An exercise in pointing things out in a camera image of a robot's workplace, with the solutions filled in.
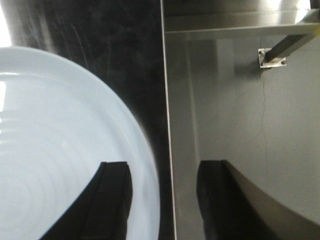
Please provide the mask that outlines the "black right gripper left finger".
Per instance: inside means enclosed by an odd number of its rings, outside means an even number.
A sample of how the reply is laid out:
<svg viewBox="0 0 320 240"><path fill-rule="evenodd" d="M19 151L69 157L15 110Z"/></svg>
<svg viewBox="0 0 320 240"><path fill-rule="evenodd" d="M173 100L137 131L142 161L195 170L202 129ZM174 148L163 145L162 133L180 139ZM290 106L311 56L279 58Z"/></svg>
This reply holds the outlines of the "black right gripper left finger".
<svg viewBox="0 0 320 240"><path fill-rule="evenodd" d="M102 162L85 189L43 240L124 240L132 204L126 162Z"/></svg>

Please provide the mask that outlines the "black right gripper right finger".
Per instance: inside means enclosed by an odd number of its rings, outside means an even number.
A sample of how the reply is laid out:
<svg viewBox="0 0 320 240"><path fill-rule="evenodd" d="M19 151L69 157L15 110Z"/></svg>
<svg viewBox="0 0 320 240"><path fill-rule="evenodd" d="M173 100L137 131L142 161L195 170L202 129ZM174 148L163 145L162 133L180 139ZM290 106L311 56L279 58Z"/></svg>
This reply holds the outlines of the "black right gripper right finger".
<svg viewBox="0 0 320 240"><path fill-rule="evenodd" d="M202 160L197 200L207 240L318 240L319 224L294 212L227 160Z"/></svg>

